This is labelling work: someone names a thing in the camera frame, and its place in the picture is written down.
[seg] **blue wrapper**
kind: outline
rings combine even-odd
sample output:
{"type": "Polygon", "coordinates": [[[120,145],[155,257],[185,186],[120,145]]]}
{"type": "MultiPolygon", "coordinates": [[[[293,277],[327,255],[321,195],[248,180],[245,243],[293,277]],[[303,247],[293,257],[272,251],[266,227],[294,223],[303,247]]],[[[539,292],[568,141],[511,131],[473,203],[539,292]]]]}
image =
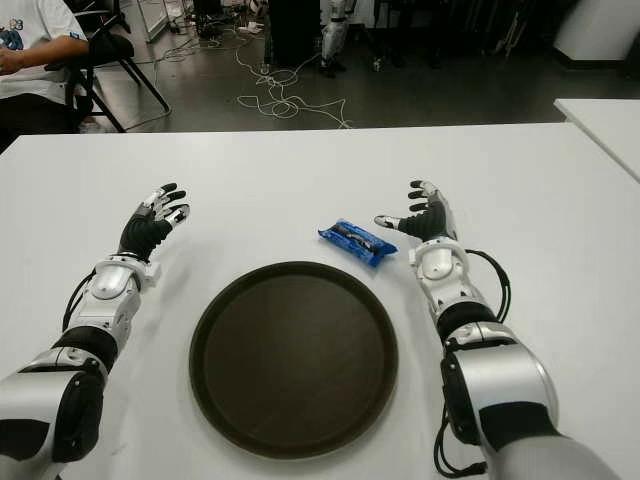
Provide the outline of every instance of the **blue wrapper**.
{"type": "Polygon", "coordinates": [[[377,267],[386,255],[398,251],[390,243],[346,220],[339,220],[333,227],[328,230],[318,230],[318,233],[372,267],[377,267]]]}

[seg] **floor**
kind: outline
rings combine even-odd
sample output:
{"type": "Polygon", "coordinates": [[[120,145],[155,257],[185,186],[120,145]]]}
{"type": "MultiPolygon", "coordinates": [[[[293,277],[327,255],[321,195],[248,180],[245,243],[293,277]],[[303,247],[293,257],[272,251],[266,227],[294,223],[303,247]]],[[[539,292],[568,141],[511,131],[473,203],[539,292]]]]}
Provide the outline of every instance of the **floor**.
{"type": "MultiPolygon", "coordinates": [[[[144,63],[161,58],[165,51],[190,40],[194,32],[175,35],[165,30],[151,44],[144,41],[139,14],[129,8],[134,28],[136,61],[171,104],[166,118],[133,128],[135,132],[293,130],[338,128],[327,115],[301,111],[293,118],[278,119],[241,106],[240,95],[269,100],[265,85],[238,57],[257,70],[264,40],[243,41],[225,32],[219,48],[193,50],[181,61],[144,63]]],[[[550,55],[514,55],[504,58],[467,56],[448,59],[443,68],[431,69],[418,50],[406,57],[405,68],[385,63],[372,70],[372,54],[363,40],[350,39],[343,63],[348,71],[335,79],[321,76],[309,66],[299,82],[286,89],[308,104],[345,99],[344,119],[354,128],[410,127],[461,124],[556,122],[564,119],[553,107],[558,97],[640,98],[640,82],[621,78],[615,70],[569,70],[550,55]]],[[[108,103],[126,127],[162,113],[153,97],[117,68],[99,70],[108,103]]],[[[339,106],[327,109],[339,117],[339,106]]]]}

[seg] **robotic hand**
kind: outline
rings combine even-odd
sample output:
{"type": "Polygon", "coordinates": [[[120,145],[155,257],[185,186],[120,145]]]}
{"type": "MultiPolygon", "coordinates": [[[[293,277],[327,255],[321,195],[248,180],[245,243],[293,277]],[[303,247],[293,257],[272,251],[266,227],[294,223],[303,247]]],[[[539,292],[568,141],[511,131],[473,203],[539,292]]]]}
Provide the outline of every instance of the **robotic hand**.
{"type": "Polygon", "coordinates": [[[53,347],[0,381],[0,479],[53,480],[96,445],[108,374],[129,338],[140,293],[159,277],[149,256],[189,215],[188,205],[170,205],[186,196],[176,188],[161,187],[136,209],[118,253],[71,296],[53,347]]]}
{"type": "Polygon", "coordinates": [[[425,202],[410,209],[422,213],[402,219],[381,215],[375,223],[424,242],[410,252],[410,263],[444,347],[445,410],[434,446],[438,471],[447,478],[488,470],[496,480],[619,479],[588,448],[558,433],[553,383],[471,283],[467,252],[458,243],[446,199],[429,182],[411,187],[417,190],[409,198],[425,202]],[[461,442],[480,446],[486,463],[458,469],[446,461],[442,439],[449,422],[461,442]]]}

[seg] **white t-shirt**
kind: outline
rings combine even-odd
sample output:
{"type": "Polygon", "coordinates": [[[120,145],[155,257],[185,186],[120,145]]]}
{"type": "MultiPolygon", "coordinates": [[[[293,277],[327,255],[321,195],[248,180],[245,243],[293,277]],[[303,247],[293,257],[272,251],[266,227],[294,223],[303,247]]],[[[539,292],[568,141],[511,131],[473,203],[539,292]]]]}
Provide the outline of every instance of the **white t-shirt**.
{"type": "MultiPolygon", "coordinates": [[[[0,0],[0,48],[26,50],[58,37],[86,40],[63,0],[0,0]]],[[[0,99],[34,93],[64,104],[66,72],[44,67],[0,75],[0,99]]]]}

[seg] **round tray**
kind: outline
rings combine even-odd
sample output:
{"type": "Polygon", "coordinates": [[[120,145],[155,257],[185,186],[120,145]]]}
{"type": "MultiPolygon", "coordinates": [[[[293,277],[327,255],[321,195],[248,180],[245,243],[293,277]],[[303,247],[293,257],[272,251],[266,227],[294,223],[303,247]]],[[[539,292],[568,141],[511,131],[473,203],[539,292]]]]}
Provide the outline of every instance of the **round tray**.
{"type": "Polygon", "coordinates": [[[330,452],[364,433],[395,386],[389,317],[361,282],[288,262],[234,281],[191,343],[195,398],[236,445],[273,458],[330,452]]]}

